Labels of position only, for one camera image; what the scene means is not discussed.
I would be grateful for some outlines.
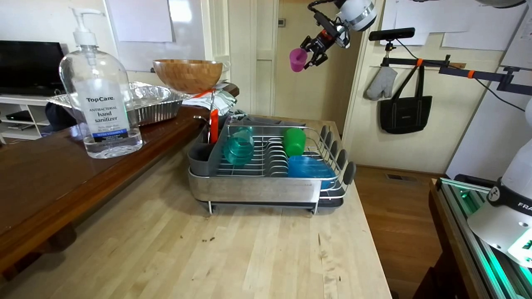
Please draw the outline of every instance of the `hand sanitizer bottle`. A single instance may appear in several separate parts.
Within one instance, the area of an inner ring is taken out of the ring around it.
[[[137,126],[131,126],[126,101],[131,98],[127,75],[111,55],[99,51],[94,35],[82,23],[97,10],[72,10],[77,28],[72,31],[77,50],[59,63],[59,78],[69,101],[81,106],[86,129],[82,143],[87,156],[107,159],[129,154],[142,146]]]

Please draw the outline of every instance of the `butcher block counter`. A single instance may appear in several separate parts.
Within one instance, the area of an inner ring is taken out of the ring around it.
[[[74,224],[76,241],[42,254],[0,297],[390,297],[353,184],[343,204],[215,206],[187,186],[177,149]]]

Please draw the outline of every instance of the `dish drying rack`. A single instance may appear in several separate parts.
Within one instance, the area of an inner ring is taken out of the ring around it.
[[[222,156],[222,146],[230,133],[252,129],[252,158],[244,166],[232,166]],[[190,194],[205,204],[210,214],[215,204],[300,206],[313,214],[317,208],[338,208],[355,166],[345,161],[345,151],[332,141],[332,133],[322,126],[318,138],[307,136],[303,156],[323,161],[333,171],[332,178],[288,178],[287,156],[282,149],[282,131],[300,128],[282,121],[230,119],[222,126],[217,143],[209,148],[197,136],[187,151],[187,183]]]

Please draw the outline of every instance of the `bottle label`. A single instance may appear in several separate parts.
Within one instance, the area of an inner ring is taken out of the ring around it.
[[[74,83],[77,100],[94,141],[126,138],[129,133],[127,111],[119,85],[104,80]]]

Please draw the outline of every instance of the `hanging bag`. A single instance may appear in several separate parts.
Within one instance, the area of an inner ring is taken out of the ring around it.
[[[402,88],[416,73],[415,96],[400,98]],[[388,101],[378,101],[380,128],[390,134],[413,133],[428,121],[431,96],[421,95],[423,65],[413,66]]]

